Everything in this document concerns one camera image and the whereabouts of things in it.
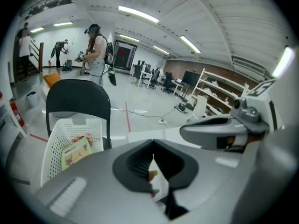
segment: light blue jeans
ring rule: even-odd
[[[90,71],[89,80],[103,85],[102,76],[105,68],[105,61],[103,58],[98,58],[93,62],[92,70]]]

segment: yellow book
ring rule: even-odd
[[[83,137],[62,151],[62,171],[90,154],[92,154],[92,151],[89,142],[86,137]]]

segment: black door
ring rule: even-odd
[[[131,49],[119,46],[114,66],[129,70],[129,68],[127,68],[126,66],[128,63],[130,52]]]

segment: black pants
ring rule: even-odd
[[[56,49],[56,68],[60,68],[60,49]]]
[[[30,64],[29,56],[22,56],[20,57],[20,64],[23,67],[23,72],[25,77],[28,76],[28,66]]]

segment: air conditioning vent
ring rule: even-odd
[[[245,75],[254,78],[257,81],[265,80],[266,68],[249,60],[233,58],[234,69]]]

